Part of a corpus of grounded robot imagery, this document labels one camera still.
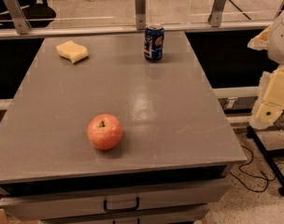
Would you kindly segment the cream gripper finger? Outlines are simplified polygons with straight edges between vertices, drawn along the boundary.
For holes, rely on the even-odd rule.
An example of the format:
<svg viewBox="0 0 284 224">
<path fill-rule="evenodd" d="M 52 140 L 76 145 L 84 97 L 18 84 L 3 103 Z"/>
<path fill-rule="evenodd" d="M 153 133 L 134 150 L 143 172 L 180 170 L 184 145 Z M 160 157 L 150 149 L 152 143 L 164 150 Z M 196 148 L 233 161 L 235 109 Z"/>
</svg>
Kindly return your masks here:
<svg viewBox="0 0 284 224">
<path fill-rule="evenodd" d="M 255 50 L 268 50 L 270 30 L 271 26 L 268 26 L 263 29 L 258 35 L 251 38 L 248 42 L 248 48 Z"/>
<path fill-rule="evenodd" d="M 272 73 L 263 72 L 258 99 L 255 101 L 249 118 L 252 128 L 264 130 L 272 126 L 284 111 L 284 65 Z"/>
</svg>

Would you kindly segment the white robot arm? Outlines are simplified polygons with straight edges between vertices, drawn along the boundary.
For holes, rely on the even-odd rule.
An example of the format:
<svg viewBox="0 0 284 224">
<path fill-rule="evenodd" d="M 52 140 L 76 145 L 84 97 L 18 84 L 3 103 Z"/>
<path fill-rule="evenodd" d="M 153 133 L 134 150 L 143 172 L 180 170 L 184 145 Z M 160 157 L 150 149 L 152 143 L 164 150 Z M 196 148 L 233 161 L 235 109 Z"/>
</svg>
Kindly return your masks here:
<svg viewBox="0 0 284 224">
<path fill-rule="evenodd" d="M 252 128 L 264 130 L 272 126 L 284 112 L 284 10 L 274 22 L 248 42 L 250 49 L 267 51 L 278 64 L 272 72 L 263 72 L 258 98 L 249 119 Z"/>
</svg>

